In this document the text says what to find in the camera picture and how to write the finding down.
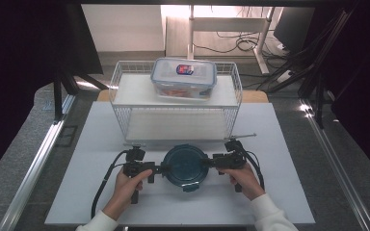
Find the round dark teal container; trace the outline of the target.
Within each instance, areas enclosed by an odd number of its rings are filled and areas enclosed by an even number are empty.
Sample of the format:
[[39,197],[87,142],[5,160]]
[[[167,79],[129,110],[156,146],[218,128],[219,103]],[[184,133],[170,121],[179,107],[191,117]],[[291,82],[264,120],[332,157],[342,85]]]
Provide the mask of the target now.
[[170,165],[171,171],[163,176],[185,193],[194,192],[205,179],[209,167],[201,164],[208,156],[190,144],[181,144],[171,149],[165,156],[163,165]]

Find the aluminium rail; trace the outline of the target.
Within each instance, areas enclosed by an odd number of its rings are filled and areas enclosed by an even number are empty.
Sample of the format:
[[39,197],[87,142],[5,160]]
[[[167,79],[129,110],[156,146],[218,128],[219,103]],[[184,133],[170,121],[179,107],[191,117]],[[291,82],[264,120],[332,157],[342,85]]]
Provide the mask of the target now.
[[27,205],[27,202],[37,184],[40,174],[44,168],[50,152],[54,147],[56,139],[62,131],[65,120],[74,103],[75,96],[67,95],[61,104],[60,118],[55,120],[48,129],[40,148],[30,164],[11,204],[0,222],[0,231],[14,231],[21,215]]
[[309,100],[301,99],[300,104],[300,108],[305,113],[305,116],[330,163],[330,167],[337,178],[351,209],[353,210],[357,222],[363,231],[370,231],[370,213],[345,168],[342,166],[326,132],[316,122],[315,112],[313,111]]

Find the white desk frame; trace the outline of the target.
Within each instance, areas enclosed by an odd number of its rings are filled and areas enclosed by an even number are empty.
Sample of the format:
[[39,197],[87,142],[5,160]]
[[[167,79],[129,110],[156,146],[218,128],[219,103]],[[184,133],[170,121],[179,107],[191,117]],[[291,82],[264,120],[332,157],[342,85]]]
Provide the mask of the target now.
[[261,73],[269,75],[269,69],[263,58],[263,46],[272,23],[275,7],[268,10],[267,16],[263,18],[248,17],[194,17],[194,6],[190,6],[188,20],[189,38],[187,58],[194,58],[194,32],[249,32],[258,33],[258,42],[253,48]]

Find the black metal stand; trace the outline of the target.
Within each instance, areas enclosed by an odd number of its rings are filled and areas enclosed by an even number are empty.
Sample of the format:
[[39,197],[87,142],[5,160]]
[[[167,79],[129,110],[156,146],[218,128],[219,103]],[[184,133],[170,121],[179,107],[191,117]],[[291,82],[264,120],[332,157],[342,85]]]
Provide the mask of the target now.
[[316,122],[321,128],[324,128],[322,112],[325,90],[321,67],[325,63],[327,55],[330,53],[350,16],[351,13],[347,12],[345,9],[338,9],[334,17],[324,27],[324,30],[317,39],[314,40],[304,51],[294,55],[290,62],[290,64],[298,61],[303,62],[304,58],[308,58],[308,61],[305,62],[305,66],[287,80],[274,86],[269,85],[266,89],[267,93],[275,93],[298,82],[299,80],[304,80],[298,89],[298,96],[301,99],[308,99],[312,93],[315,93],[314,116]]
[[[86,73],[78,73],[78,77],[84,81],[94,85],[100,90],[107,90],[108,87],[92,76]],[[56,70],[53,79],[53,90],[54,90],[54,123],[57,124],[64,115],[63,112],[63,101],[62,101],[62,88],[65,88],[66,92],[70,95],[76,95],[79,92],[79,87],[74,79],[74,75],[69,74],[63,70]]]

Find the clear plastic food container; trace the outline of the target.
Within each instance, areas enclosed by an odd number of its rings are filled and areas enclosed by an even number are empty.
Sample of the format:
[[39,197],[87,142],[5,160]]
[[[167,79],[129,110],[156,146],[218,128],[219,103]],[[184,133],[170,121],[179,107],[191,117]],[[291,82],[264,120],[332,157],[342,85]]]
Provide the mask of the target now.
[[217,68],[209,61],[160,58],[150,81],[162,97],[208,100],[217,84]]

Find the person's right hand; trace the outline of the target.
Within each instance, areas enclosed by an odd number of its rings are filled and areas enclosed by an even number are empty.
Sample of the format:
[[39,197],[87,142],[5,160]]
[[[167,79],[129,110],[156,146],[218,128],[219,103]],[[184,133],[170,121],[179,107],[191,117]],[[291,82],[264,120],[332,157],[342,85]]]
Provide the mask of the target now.
[[227,174],[232,185],[239,184],[242,187],[242,194],[248,200],[254,200],[265,193],[249,164],[244,164],[239,169],[219,168],[219,172]]

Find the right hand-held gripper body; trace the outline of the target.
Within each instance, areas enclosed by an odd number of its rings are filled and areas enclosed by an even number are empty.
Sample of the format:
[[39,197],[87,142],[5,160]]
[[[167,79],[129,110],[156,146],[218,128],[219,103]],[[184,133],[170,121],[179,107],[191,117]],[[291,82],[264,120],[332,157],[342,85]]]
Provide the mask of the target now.
[[[230,153],[225,154],[223,157],[214,158],[214,167],[218,171],[219,168],[239,169],[242,168],[244,164],[249,164],[248,159],[250,157],[239,141],[237,141],[236,139],[230,139],[225,144],[225,147],[227,150],[230,151]],[[238,186],[238,189],[241,192],[242,187],[239,184],[237,184],[236,186]]]

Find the white board panel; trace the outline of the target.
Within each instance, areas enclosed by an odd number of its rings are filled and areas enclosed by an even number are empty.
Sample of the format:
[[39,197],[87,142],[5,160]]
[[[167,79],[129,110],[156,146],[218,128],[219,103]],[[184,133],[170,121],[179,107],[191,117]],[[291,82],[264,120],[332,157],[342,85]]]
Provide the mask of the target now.
[[165,19],[158,5],[83,5],[99,52],[165,50]]

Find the person's left hand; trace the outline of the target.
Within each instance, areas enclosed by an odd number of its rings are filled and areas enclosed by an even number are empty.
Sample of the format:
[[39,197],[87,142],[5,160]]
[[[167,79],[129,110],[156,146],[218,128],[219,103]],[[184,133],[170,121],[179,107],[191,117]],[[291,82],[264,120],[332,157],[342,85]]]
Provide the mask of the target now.
[[118,220],[123,212],[131,205],[131,196],[135,191],[143,189],[143,180],[150,176],[151,169],[147,169],[135,177],[128,177],[121,170],[116,178],[116,184],[112,197],[107,202],[102,212],[112,218]]

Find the white wire rack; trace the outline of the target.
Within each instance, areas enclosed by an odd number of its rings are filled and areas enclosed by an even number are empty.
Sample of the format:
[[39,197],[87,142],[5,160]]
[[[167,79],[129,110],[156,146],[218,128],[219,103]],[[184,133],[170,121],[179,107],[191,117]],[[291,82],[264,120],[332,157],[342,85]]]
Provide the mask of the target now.
[[150,81],[155,61],[120,61],[109,100],[126,141],[223,141],[242,102],[235,63],[214,63],[217,84],[208,100],[162,97]]

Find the wooden table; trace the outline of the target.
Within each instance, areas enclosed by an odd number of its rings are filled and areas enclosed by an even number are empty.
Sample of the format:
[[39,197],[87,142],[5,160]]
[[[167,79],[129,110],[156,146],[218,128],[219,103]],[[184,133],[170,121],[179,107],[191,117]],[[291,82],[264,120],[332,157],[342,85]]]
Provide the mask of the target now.
[[[109,94],[107,90],[102,90],[97,96],[97,101],[108,101]],[[243,103],[268,103],[267,94],[261,90],[243,90]]]

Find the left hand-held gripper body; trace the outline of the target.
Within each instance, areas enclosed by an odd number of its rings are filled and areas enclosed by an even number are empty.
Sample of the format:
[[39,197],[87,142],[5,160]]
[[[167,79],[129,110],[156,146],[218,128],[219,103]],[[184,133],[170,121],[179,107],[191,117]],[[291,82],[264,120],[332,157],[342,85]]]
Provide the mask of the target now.
[[155,163],[144,162],[145,151],[139,145],[134,145],[126,152],[126,163],[123,165],[123,173],[129,178],[136,177],[141,172],[151,169],[152,173],[147,177],[148,183],[154,182]]

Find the dark curtain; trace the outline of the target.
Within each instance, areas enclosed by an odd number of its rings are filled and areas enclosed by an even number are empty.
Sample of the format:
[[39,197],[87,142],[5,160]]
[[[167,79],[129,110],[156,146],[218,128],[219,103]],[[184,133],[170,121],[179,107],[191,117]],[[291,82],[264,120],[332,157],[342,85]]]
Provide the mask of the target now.
[[332,92],[331,110],[370,160],[370,0],[357,0],[319,73],[307,81]]
[[101,72],[81,0],[0,0],[0,160],[38,89]]

